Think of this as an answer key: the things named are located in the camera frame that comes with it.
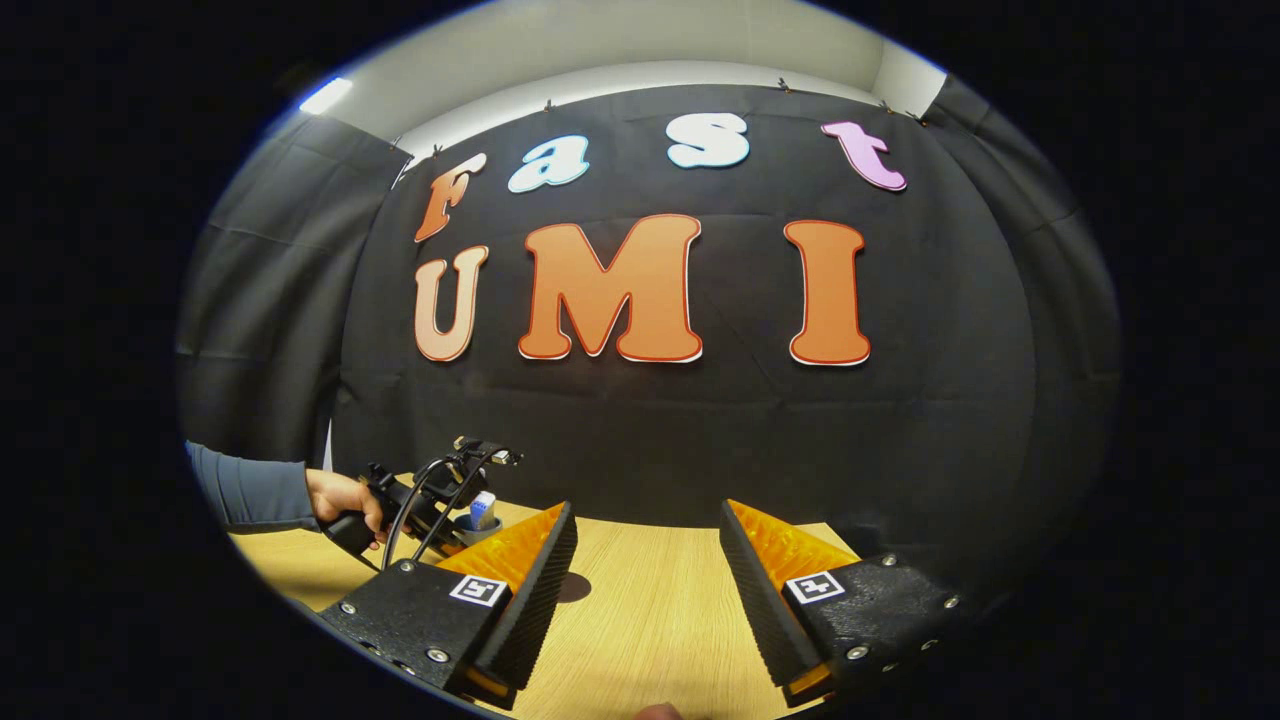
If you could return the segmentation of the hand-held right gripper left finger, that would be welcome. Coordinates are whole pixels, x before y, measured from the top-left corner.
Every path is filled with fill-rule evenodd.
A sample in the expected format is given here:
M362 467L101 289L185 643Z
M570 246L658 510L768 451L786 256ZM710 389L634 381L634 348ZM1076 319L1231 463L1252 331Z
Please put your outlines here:
M538 664L577 542L564 501L438 562L397 559L317 616L410 682L511 710Z

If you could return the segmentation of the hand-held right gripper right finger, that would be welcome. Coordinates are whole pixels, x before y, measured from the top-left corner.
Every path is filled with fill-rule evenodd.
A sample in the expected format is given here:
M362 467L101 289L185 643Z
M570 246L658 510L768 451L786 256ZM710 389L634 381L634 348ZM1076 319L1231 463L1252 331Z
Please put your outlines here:
M965 594L902 556L863 557L732 498L719 544L790 708L865 697L966 621Z

